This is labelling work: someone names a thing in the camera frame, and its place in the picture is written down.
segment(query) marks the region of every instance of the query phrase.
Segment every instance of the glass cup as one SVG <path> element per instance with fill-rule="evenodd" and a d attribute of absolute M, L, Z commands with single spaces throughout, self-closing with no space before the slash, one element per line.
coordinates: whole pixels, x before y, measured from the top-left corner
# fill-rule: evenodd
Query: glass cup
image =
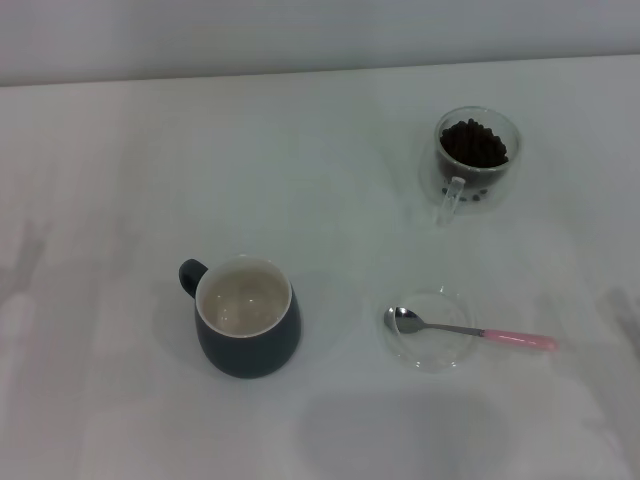
<path fill-rule="evenodd" d="M 440 143 L 442 132 L 473 119 L 490 128 L 507 148 L 507 162 L 493 168 L 470 167 L 451 157 Z M 439 209 L 436 222 L 446 225 L 456 211 L 480 212 L 505 197 L 520 163 L 522 138 L 504 115 L 483 107 L 462 107 L 445 114 L 436 125 L 433 144 L 427 145 L 420 163 L 420 183 L 425 195 Z"/>

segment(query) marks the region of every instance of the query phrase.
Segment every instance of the white table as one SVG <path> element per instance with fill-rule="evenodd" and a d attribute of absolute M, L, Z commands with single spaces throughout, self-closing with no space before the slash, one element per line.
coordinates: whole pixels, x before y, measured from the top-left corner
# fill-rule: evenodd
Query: white table
<path fill-rule="evenodd" d="M 640 57 L 0 90 L 0 477 L 628 479 L 640 372 Z M 508 200 L 435 229 L 417 159 L 462 105 L 525 139 Z M 199 349 L 177 270 L 290 276 L 291 361 Z M 376 322 L 423 281 L 538 355 L 412 370 Z"/>

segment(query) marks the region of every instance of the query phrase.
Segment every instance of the pink spoon handle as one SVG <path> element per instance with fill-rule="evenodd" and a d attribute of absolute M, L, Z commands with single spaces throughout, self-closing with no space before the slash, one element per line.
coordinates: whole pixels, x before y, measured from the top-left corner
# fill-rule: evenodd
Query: pink spoon handle
<path fill-rule="evenodd" d="M 505 332 L 503 330 L 485 330 L 483 337 L 488 340 L 493 340 L 494 342 L 537 348 L 539 350 L 547 350 L 549 352 L 558 348 L 558 344 L 553 338 L 546 337 L 544 335 Z"/>

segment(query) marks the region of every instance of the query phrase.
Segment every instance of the spoon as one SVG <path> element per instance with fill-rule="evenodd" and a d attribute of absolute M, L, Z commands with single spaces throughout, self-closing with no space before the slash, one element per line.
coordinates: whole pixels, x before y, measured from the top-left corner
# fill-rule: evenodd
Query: spoon
<path fill-rule="evenodd" d="M 395 317 L 398 331 L 402 334 L 416 333 L 425 328 L 435 328 L 437 330 L 446 330 L 448 332 L 462 333 L 464 335 L 475 335 L 476 337 L 483 337 L 494 342 L 526 346 L 537 348 L 538 350 L 547 350 L 549 352 L 558 348 L 558 344 L 553 338 L 544 335 L 531 335 L 529 333 L 505 332 L 503 330 L 483 330 L 481 328 L 426 323 L 411 310 L 403 307 L 396 307 L 395 309 L 389 308 L 388 313 Z M 391 330 L 393 330 L 392 315 L 385 315 L 384 317 L 385 325 Z"/>

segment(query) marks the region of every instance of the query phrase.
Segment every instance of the small glass dish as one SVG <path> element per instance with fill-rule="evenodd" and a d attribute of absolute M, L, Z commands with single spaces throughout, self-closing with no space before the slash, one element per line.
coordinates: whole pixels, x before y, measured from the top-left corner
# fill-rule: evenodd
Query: small glass dish
<path fill-rule="evenodd" d="M 427 323 L 475 327 L 472 308 L 458 292 L 441 286 L 400 295 L 397 303 L 382 314 L 382 336 L 394 356 L 411 367 L 431 373 L 456 366 L 469 350 L 473 341 L 469 335 L 431 328 L 400 333 L 395 307 L 407 308 Z"/>

